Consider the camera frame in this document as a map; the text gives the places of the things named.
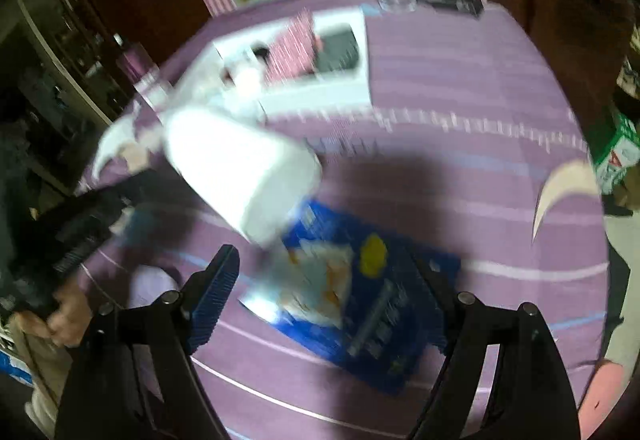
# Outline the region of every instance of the green and white carton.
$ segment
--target green and white carton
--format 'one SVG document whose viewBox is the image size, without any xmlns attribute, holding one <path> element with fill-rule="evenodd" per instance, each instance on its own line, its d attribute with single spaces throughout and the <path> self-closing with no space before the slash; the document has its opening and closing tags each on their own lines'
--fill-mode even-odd
<svg viewBox="0 0 640 440">
<path fill-rule="evenodd" d="M 626 171 L 640 161 L 640 137 L 636 127 L 611 106 L 604 121 L 591 128 L 586 138 L 600 191 L 609 195 Z"/>
</svg>

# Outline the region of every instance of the purple tablecloth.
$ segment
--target purple tablecloth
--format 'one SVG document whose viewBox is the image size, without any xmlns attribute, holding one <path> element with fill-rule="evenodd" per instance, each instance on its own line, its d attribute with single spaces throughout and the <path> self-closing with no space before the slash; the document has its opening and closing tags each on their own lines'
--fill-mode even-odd
<svg viewBox="0 0 640 440">
<path fill-rule="evenodd" d="M 304 6 L 322 10 L 363 1 L 370 0 L 289 0 L 212 19 L 162 73 L 175 82 L 217 36 Z M 578 402 L 600 348 L 607 248 L 599 200 L 585 196 L 556 204 L 531 241 L 545 179 L 556 166 L 587 157 L 551 70 L 498 6 L 489 6 L 479 20 L 427 8 L 369 16 L 367 34 L 373 109 L 292 115 L 270 126 L 306 139 L 322 155 L 321 201 L 459 254 L 458 288 L 486 304 L 537 304 Z M 143 110 L 138 125 L 153 120 Z M 99 183 L 123 174 L 114 161 Z M 242 274 L 212 340 L 194 356 L 231 434 L 252 440 L 403 438 L 440 368 L 439 354 L 428 350 L 396 397 L 316 358 L 238 303 L 260 252 L 183 182 L 167 179 L 166 185 L 141 211 L 146 238 L 111 240 L 86 263 L 90 294 L 124 304 L 139 264 L 165 268 L 183 281 L 231 243 L 240 250 Z M 481 416 L 496 354 L 487 354 L 471 422 Z"/>
</svg>

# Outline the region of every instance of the metal screw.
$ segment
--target metal screw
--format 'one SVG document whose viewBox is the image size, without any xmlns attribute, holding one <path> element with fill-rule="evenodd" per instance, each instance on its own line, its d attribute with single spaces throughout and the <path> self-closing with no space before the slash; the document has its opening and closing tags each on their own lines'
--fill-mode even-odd
<svg viewBox="0 0 640 440">
<path fill-rule="evenodd" d="M 113 312 L 113 303 L 104 303 L 100 305 L 100 308 L 98 308 L 98 314 L 100 315 L 109 315 L 111 312 Z"/>
<path fill-rule="evenodd" d="M 167 305 L 171 305 L 172 303 L 178 301 L 179 297 L 180 292 L 178 292 L 177 290 L 168 290 L 160 296 L 160 301 L 166 303 Z"/>
<path fill-rule="evenodd" d="M 460 301 L 463 305 L 472 305 L 476 302 L 476 296 L 474 296 L 471 292 L 460 292 L 458 294 L 458 301 Z"/>
<path fill-rule="evenodd" d="M 538 313 L 538 307 L 533 303 L 522 303 L 522 309 L 530 316 L 534 316 Z"/>
</svg>

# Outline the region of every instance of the human hand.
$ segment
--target human hand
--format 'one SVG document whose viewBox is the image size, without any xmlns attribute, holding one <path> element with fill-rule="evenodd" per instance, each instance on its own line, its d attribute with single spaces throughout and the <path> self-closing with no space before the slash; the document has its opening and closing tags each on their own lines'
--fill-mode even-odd
<svg viewBox="0 0 640 440">
<path fill-rule="evenodd" d="M 54 294 L 60 303 L 45 323 L 32 312 L 18 312 L 18 325 L 23 332 L 51 339 L 57 346 L 78 346 L 89 326 L 92 312 L 78 282 L 69 279 Z"/>
</svg>

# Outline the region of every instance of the blue plastic bag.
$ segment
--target blue plastic bag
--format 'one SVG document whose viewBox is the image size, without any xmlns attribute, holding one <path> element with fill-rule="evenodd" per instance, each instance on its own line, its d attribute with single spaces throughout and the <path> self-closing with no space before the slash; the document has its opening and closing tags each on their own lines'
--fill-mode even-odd
<svg viewBox="0 0 640 440">
<path fill-rule="evenodd" d="M 397 393 L 428 343 L 446 346 L 442 312 L 409 249 L 453 285 L 459 258 L 310 202 L 241 302 L 323 359 Z"/>
</svg>

